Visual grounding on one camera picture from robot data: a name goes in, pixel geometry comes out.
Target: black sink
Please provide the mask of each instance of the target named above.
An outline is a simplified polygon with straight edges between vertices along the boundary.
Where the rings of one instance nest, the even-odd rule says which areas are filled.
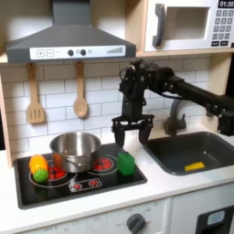
[[[190,133],[154,139],[144,148],[167,173],[177,176],[234,165],[234,147],[213,133]],[[187,165],[199,162],[205,167],[185,170]]]

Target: yellow sponge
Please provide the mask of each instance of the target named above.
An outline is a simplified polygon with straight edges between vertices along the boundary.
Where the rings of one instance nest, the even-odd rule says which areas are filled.
[[[192,170],[197,170],[197,169],[201,169],[204,168],[204,164],[202,162],[198,162],[198,163],[194,163],[192,165],[187,165],[186,166],[186,171],[192,171]]]

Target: white countertop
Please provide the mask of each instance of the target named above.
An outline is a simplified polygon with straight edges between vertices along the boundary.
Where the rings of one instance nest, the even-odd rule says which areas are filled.
[[[198,125],[184,133],[206,130]],[[165,136],[163,132],[157,132],[152,133],[151,138],[163,136]],[[234,145],[233,137],[222,136],[222,138]],[[16,233],[42,228],[234,181],[234,165],[193,175],[170,175],[163,171],[142,148],[136,134],[126,139],[124,149],[135,157],[138,167],[148,179],[147,183],[28,210],[18,208],[14,168],[7,168],[5,152],[0,152],[0,233]]]

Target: cabinet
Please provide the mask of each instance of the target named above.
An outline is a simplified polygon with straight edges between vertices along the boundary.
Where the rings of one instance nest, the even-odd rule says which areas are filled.
[[[216,186],[174,197],[169,234],[195,234],[199,215],[233,206],[233,197],[234,184]],[[234,233],[233,222],[234,219],[229,234]]]
[[[22,234],[130,234],[128,220],[134,215],[140,215],[144,220],[143,228],[137,233],[167,234],[170,202],[171,198],[166,198],[113,210],[89,218],[76,219],[42,229],[30,230],[22,232]],[[137,226],[138,220],[132,219],[132,222],[132,226]]]

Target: stovetop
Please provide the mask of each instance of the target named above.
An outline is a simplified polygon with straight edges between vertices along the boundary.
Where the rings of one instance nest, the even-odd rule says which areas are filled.
[[[29,170],[31,157],[15,161],[18,206],[22,209],[41,207],[79,197],[91,196],[127,186],[146,183],[147,179],[135,166],[133,175],[124,176],[117,169],[117,154],[124,153],[117,144],[104,144],[96,165],[89,172],[66,173],[53,165],[52,154],[43,154],[48,160],[48,181],[38,183]]]

